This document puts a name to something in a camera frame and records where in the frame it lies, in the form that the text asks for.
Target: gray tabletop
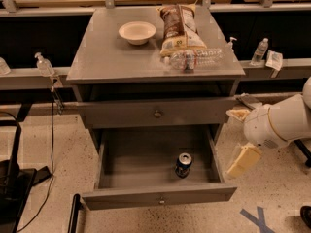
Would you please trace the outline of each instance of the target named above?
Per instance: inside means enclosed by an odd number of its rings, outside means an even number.
[[[131,21],[153,24],[156,34],[142,46],[130,45],[119,28]],[[67,76],[69,83],[132,83],[227,79],[244,71],[207,8],[197,6],[195,23],[208,48],[221,48],[225,57],[208,68],[184,73],[165,69],[160,57],[164,23],[155,6],[97,9],[86,29]]]

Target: can lid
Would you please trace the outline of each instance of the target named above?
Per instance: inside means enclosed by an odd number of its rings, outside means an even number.
[[[183,165],[190,165],[192,163],[192,158],[190,156],[190,154],[183,152],[179,155],[179,161],[183,164]]]

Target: blue tape cross mark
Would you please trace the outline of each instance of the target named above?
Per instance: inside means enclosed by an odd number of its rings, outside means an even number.
[[[274,233],[273,230],[271,230],[268,226],[265,225],[263,208],[257,207],[257,212],[259,214],[259,218],[255,218],[253,215],[251,215],[244,209],[242,209],[240,214],[243,215],[245,218],[247,218],[249,221],[251,221],[253,224],[255,224],[260,229],[260,233]]]

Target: black cable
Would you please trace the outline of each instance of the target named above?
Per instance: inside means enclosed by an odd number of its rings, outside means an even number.
[[[53,115],[54,115],[54,102],[52,102],[52,115],[51,115],[51,127],[52,127],[51,163],[52,163],[52,170],[51,170],[51,180],[50,180],[47,196],[46,196],[45,201],[42,203],[41,207],[39,208],[39,211],[37,212],[37,214],[33,218],[31,218],[30,221],[26,225],[24,225],[21,229],[19,229],[17,232],[20,232],[23,229],[25,229],[39,215],[39,213],[41,213],[42,209],[46,205],[46,203],[48,201],[48,198],[50,196],[52,181],[54,180],[54,175],[53,175],[54,174],[54,161],[53,161],[53,152],[54,152],[54,122],[53,122]]]

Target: drawer knob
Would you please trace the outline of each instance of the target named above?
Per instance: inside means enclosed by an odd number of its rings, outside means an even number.
[[[161,118],[161,117],[163,116],[163,114],[162,114],[161,111],[156,110],[156,111],[154,112],[154,116],[155,116],[155,118]]]

